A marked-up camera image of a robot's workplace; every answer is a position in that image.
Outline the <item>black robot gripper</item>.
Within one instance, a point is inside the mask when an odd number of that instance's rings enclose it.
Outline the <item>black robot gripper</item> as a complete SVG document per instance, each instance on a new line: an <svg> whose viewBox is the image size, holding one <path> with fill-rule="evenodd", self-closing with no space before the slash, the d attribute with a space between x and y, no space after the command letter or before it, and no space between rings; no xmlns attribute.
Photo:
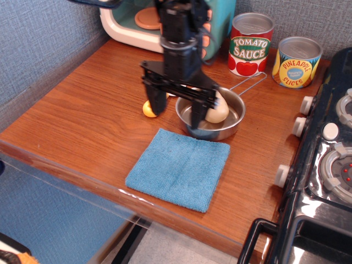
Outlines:
<svg viewBox="0 0 352 264"><path fill-rule="evenodd" d="M192 103L191 128L197 129L209 108L219 85L202 71L202 38L187 42L171 42L161 38L163 61L145 60L142 81L155 115L166 108L166 93L179 96Z"/></svg>

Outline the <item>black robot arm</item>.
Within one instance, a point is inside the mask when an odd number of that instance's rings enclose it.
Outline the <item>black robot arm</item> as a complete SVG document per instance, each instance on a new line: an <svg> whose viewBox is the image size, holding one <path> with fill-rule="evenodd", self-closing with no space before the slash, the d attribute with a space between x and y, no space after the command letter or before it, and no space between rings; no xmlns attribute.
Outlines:
<svg viewBox="0 0 352 264"><path fill-rule="evenodd" d="M143 83L155 115L170 93L192 103L191 126L198 128L216 105L219 85L202 71L202 32L208 20L205 1L155 1L161 22L163 61L143 61Z"/></svg>

